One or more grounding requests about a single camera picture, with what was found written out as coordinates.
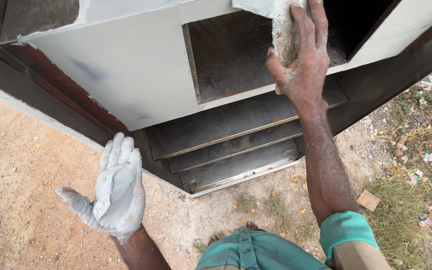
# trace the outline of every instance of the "sandy ground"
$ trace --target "sandy ground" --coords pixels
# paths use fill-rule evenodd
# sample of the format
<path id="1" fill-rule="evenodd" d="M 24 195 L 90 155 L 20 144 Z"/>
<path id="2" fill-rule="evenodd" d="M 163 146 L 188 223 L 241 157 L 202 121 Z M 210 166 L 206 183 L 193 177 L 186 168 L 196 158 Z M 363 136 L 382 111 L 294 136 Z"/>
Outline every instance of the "sandy ground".
<path id="1" fill-rule="evenodd" d="M 382 108 L 377 113 L 384 118 Z M 372 140 L 369 130 L 358 122 L 335 139 L 356 194 L 361 192 L 359 179 L 375 177 L 375 170 L 392 162 L 383 141 Z M 99 151 L 0 102 L 0 269 L 127 268 L 111 239 L 83 224 L 54 193 L 56 187 L 71 186 L 93 198 L 99 157 Z M 206 243 L 214 233 L 240 227 L 241 220 L 276 231 L 274 218 L 261 203 L 254 212 L 235 211 L 240 193 L 260 200 L 275 191 L 296 222 L 316 225 L 303 189 L 304 168 L 302 160 L 295 167 L 196 199 L 144 175 L 143 223 L 172 269 L 194 269 L 199 257 L 195 239 Z M 290 176 L 300 182 L 292 183 Z M 324 259 L 317 237 L 298 244 Z"/>

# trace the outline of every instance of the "grass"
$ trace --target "grass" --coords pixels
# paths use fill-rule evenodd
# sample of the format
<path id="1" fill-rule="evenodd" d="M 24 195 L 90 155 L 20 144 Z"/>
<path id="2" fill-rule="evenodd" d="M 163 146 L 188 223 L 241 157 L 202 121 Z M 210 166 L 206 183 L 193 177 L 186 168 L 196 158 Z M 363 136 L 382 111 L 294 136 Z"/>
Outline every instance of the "grass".
<path id="1" fill-rule="evenodd" d="M 294 235 L 296 225 L 293 221 L 293 215 L 279 194 L 269 195 L 262 202 L 267 213 L 274 217 L 277 233 L 285 233 L 289 237 Z"/>
<path id="2" fill-rule="evenodd" d="M 382 254 L 393 269 L 432 269 L 424 252 L 425 231 L 418 218 L 427 209 L 424 202 L 431 198 L 430 187 L 421 183 L 406 183 L 407 174 L 401 169 L 389 178 L 368 183 L 366 189 L 381 198 L 374 212 L 364 209 Z M 399 265 L 393 259 L 403 261 Z"/>
<path id="3" fill-rule="evenodd" d="M 239 193 L 235 201 L 237 203 L 236 211 L 252 213 L 258 207 L 258 200 L 256 197 L 247 193 Z"/>

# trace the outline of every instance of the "small stone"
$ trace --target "small stone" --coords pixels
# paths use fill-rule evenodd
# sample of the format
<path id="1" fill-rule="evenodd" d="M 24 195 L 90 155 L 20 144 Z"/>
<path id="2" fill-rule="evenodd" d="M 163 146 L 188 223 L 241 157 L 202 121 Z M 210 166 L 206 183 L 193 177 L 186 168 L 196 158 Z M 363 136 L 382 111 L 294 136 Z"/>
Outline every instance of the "small stone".
<path id="1" fill-rule="evenodd" d="M 403 156 L 403 151 L 399 150 L 399 149 L 395 149 L 393 151 L 393 156 L 395 156 L 396 158 L 400 158 Z"/>

